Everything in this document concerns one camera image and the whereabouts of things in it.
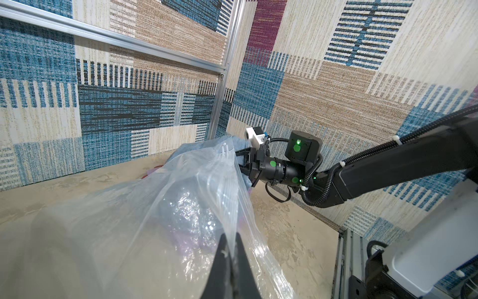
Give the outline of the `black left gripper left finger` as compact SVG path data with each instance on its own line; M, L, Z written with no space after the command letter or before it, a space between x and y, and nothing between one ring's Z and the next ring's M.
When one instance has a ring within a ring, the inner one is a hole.
M226 235L222 234L204 291L200 298L232 299L234 297L232 279L233 269L230 248Z

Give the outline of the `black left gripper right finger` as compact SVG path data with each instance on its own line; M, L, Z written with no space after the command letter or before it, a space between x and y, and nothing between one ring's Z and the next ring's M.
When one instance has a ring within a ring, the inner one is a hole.
M237 232L233 259L234 299L261 299L243 241Z

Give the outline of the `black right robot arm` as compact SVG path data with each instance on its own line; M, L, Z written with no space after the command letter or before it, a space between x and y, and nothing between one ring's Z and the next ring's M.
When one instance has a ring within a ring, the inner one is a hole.
M365 193L434 174L463 170L443 205L402 238L389 244L360 241L351 232L339 240L336 299L440 299L439 281L466 276L478 261L478 120L476 105L431 122L320 171L322 140L293 131L285 159L272 157L274 139L248 128L251 147L238 150L240 170L252 184L282 184L317 208L329 208Z

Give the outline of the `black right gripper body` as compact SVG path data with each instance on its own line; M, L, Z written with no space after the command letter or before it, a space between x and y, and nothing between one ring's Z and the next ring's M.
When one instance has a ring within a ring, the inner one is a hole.
M272 182L291 187L299 186L304 178L304 166L292 161L266 156L264 149L250 148L248 178L255 187L257 182Z

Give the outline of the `clear plastic vacuum bag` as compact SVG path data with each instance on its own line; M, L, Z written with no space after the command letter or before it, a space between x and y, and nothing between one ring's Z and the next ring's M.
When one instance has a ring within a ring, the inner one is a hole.
M238 232L261 298L296 298L257 228L229 142L4 225L1 297L200 299L220 236L233 260Z

